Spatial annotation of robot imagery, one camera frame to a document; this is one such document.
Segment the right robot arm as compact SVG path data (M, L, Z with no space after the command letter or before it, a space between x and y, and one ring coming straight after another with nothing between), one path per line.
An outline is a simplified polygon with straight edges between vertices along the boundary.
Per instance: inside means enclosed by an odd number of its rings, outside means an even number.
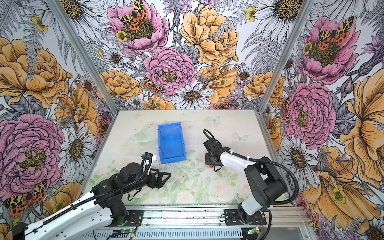
M287 184L278 171L280 168L291 174L292 172L285 166L267 157L252 159L242 156L215 140L205 141L204 146L207 150L205 164L212 166L214 172L218 172L222 167L228 167L246 175L251 196L238 206L238 216L242 223L250 224L252 217L266 210L287 192Z

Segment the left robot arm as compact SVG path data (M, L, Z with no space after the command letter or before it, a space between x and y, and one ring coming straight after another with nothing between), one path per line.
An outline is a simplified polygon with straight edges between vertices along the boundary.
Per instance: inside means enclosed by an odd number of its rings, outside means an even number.
M74 240L97 228L122 226L129 213L123 195L144 187L160 189L171 177L152 167L156 156L142 155L141 163L129 163L67 207L33 224L13 227L14 240Z

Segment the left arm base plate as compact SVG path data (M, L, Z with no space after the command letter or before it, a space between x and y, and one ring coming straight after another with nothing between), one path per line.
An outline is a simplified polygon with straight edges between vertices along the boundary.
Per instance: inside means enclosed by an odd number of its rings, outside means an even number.
M141 227L144 219L143 210L128 210L122 220L118 220L118 227Z

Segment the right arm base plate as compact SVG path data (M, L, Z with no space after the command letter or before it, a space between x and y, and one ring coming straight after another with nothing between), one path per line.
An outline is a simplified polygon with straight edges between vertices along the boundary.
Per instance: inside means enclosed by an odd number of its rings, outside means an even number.
M227 226L264 226L267 224L266 217L261 212L247 215L244 211L239 209L225 209L224 222Z

